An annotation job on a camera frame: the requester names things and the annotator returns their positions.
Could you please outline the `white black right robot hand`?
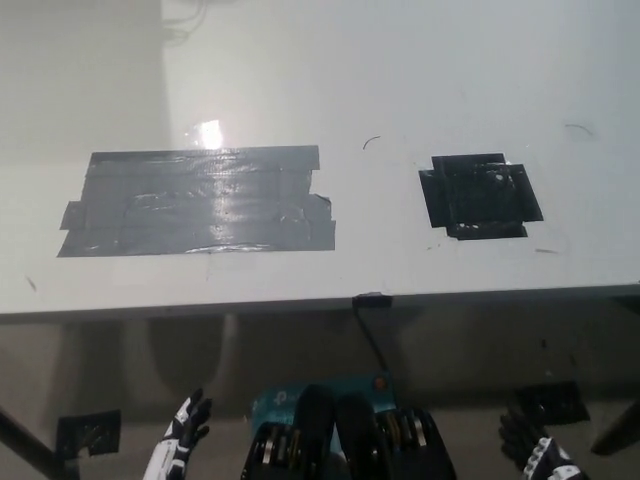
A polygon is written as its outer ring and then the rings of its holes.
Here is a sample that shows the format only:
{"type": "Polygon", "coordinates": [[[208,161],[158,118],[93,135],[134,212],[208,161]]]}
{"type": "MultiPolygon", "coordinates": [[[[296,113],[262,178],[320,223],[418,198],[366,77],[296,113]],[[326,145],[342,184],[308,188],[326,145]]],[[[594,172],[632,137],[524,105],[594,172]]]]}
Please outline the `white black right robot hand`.
{"type": "Polygon", "coordinates": [[[500,416],[501,450],[522,471],[534,448],[549,434],[542,426],[531,423],[523,414],[509,408],[500,416]]]}

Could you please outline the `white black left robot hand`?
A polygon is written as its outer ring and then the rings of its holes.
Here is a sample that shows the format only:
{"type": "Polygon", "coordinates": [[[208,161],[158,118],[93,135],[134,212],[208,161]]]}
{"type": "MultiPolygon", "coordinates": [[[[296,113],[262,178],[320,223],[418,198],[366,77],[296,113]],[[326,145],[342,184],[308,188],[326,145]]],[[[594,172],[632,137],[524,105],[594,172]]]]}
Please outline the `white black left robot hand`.
{"type": "Polygon", "coordinates": [[[182,451],[191,451],[208,433],[212,400],[202,388],[195,390],[180,406],[162,438],[175,443],[182,451]]]}

